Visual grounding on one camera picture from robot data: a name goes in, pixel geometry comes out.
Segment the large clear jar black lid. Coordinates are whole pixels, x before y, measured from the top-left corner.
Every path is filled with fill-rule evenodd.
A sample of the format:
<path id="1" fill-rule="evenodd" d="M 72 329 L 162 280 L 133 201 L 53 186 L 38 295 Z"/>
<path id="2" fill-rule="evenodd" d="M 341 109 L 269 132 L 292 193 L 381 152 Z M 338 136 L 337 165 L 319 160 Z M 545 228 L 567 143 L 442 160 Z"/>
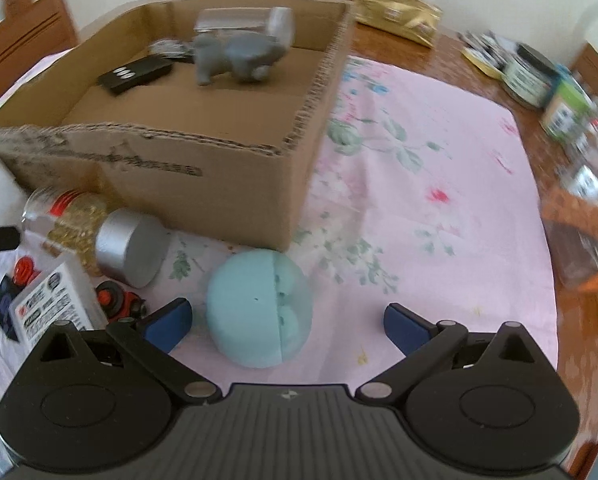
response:
<path id="1" fill-rule="evenodd" d="M 557 276 L 577 292 L 598 292 L 598 128 L 572 152 L 540 214 Z"/>

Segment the grey animal figurine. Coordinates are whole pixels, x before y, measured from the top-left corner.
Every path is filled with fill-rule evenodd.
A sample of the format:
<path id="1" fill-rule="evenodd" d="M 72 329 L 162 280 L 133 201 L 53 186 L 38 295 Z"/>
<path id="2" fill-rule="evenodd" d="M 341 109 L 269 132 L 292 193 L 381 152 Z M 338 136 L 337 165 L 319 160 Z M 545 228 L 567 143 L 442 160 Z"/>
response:
<path id="1" fill-rule="evenodd" d="M 264 82 L 287 53 L 275 37 L 261 32 L 238 32 L 225 40 L 204 32 L 193 39 L 192 49 L 198 86 L 209 86 L 215 76 L 227 73 L 240 84 Z"/>

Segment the gold tissue pack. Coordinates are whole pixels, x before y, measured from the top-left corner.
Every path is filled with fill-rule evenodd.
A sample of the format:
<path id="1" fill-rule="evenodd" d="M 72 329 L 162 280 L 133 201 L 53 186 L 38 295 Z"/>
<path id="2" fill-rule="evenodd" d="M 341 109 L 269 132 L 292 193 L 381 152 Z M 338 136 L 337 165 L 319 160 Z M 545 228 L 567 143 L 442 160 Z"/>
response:
<path id="1" fill-rule="evenodd" d="M 358 23 L 432 48 L 442 11 L 438 0 L 353 0 Z"/>

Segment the jar of golden capsules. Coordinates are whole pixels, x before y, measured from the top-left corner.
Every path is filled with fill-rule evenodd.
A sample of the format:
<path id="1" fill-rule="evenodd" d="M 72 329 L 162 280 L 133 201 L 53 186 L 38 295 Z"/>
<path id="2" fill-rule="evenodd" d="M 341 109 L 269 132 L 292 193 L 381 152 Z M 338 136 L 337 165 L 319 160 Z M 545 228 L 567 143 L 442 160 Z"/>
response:
<path id="1" fill-rule="evenodd" d="M 80 190 L 38 188 L 23 208 L 22 226 L 49 254 L 74 255 L 88 274 L 134 288 L 156 277 L 170 245 L 156 217 Z"/>

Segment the black cube toy red buttons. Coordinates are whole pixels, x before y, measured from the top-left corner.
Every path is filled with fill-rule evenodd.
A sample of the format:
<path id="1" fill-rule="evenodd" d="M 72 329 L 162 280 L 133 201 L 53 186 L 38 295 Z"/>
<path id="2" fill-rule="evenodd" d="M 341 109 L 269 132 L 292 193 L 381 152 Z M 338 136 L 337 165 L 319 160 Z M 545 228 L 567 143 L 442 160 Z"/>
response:
<path id="1" fill-rule="evenodd" d="M 10 315 L 12 302 L 40 274 L 30 256 L 19 258 L 10 275 L 4 275 L 0 281 L 0 329 L 10 340 L 17 341 L 14 322 Z"/>

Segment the correction tape dispenser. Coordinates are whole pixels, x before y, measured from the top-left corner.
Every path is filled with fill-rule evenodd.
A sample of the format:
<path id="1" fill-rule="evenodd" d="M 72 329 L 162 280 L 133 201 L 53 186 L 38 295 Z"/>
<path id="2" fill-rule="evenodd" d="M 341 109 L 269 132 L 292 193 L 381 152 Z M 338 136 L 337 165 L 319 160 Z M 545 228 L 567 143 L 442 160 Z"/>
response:
<path id="1" fill-rule="evenodd" d="M 195 63 L 194 48 L 188 41 L 177 39 L 159 39 L 148 46 L 152 55 L 160 55 L 172 62 Z"/>

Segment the black digital timer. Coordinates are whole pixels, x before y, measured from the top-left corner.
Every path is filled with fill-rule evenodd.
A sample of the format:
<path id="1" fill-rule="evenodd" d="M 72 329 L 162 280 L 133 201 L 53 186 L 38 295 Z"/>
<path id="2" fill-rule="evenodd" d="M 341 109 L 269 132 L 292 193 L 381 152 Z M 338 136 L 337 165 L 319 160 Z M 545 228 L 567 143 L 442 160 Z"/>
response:
<path id="1" fill-rule="evenodd" d="M 126 63 L 97 78 L 97 83 L 114 96 L 137 86 L 145 86 L 165 75 L 169 75 L 173 63 L 161 55 L 147 55 Z"/>

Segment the small jar black lid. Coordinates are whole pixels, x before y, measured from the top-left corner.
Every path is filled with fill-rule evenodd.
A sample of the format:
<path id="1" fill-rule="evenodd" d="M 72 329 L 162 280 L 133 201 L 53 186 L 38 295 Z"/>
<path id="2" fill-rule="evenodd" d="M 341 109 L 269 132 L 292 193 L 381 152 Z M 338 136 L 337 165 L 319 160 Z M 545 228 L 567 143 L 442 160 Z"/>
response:
<path id="1" fill-rule="evenodd" d="M 502 84 L 513 99 L 540 110 L 559 76 L 556 65 L 543 54 L 527 44 L 517 44 L 505 66 Z"/>

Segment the wooden chair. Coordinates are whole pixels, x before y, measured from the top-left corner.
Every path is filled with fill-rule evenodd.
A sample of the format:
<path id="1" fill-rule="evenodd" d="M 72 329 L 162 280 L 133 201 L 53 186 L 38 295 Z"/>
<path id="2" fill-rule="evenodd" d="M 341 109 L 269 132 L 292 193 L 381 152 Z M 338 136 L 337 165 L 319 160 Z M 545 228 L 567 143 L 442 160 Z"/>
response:
<path id="1" fill-rule="evenodd" d="M 36 0 L 6 18 L 0 23 L 0 97 L 42 58 L 77 44 L 66 0 Z"/>
<path id="2" fill-rule="evenodd" d="M 592 44 L 586 43 L 570 71 L 589 96 L 598 96 L 598 50 Z"/>

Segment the small red black toy car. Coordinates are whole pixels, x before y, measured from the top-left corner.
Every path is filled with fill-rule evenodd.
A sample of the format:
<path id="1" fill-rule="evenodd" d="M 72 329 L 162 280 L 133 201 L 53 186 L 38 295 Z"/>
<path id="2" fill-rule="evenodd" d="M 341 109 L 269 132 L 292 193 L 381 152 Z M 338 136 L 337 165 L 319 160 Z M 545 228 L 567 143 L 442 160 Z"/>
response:
<path id="1" fill-rule="evenodd" d="M 119 321 L 121 318 L 133 318 L 139 321 L 147 312 L 144 299 L 135 292 L 125 290 L 114 281 L 101 282 L 96 287 L 96 297 L 109 323 Z"/>

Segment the wooden chair left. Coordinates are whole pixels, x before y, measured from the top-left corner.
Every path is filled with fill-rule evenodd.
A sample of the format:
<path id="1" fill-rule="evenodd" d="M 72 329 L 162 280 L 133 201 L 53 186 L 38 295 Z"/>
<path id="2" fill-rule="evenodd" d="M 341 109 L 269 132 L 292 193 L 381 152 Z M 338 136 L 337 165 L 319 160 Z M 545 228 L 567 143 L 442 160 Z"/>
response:
<path id="1" fill-rule="evenodd" d="M 77 44 L 66 0 L 36 0 L 6 18 L 0 23 L 0 97 L 42 58 Z"/>

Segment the small jar green lid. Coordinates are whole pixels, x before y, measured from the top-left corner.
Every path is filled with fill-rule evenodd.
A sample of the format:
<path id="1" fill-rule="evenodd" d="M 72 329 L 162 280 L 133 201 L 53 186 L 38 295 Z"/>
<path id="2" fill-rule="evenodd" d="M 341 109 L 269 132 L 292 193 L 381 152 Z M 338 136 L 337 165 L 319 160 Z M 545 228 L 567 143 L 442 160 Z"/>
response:
<path id="1" fill-rule="evenodd" d="M 591 107 L 592 99 L 587 92 L 573 76 L 567 76 L 557 85 L 540 126 L 551 138 L 563 140 Z"/>

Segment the light blue round case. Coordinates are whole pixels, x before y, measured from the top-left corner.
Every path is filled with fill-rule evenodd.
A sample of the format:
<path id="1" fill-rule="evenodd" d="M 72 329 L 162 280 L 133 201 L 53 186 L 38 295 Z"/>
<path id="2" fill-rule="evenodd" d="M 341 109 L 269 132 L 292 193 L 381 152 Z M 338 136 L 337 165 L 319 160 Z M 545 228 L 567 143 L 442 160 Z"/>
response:
<path id="1" fill-rule="evenodd" d="M 309 338 L 312 318 L 308 279 L 281 252 L 240 252 L 211 275 L 208 330 L 223 356 L 240 366 L 269 368 L 293 359 Z"/>

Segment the clear case with label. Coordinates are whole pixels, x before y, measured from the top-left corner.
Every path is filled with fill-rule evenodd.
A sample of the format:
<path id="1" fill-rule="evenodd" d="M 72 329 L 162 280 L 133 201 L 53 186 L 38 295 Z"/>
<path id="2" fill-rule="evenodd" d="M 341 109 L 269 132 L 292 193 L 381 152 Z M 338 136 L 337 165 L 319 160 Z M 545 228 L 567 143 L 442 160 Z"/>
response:
<path id="1" fill-rule="evenodd" d="M 38 274 L 11 303 L 9 313 L 26 352 L 57 321 L 69 321 L 77 330 L 101 330 L 108 324 L 90 277 L 70 254 L 61 255 Z"/>

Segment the cardboard box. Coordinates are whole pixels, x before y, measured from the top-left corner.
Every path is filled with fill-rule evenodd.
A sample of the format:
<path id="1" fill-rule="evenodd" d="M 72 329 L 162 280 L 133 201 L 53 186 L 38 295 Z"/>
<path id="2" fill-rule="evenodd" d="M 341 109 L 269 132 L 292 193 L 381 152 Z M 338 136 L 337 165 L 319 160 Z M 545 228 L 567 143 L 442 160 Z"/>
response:
<path id="1" fill-rule="evenodd" d="M 296 33 L 261 84 L 200 87 L 191 64 L 114 96 L 98 77 L 150 42 L 193 36 L 207 8 L 287 6 Z M 346 0 L 162 0 L 136 6 L 0 107 L 0 158 L 28 188 L 79 188 L 172 229 L 252 247 L 290 245 L 347 63 Z"/>

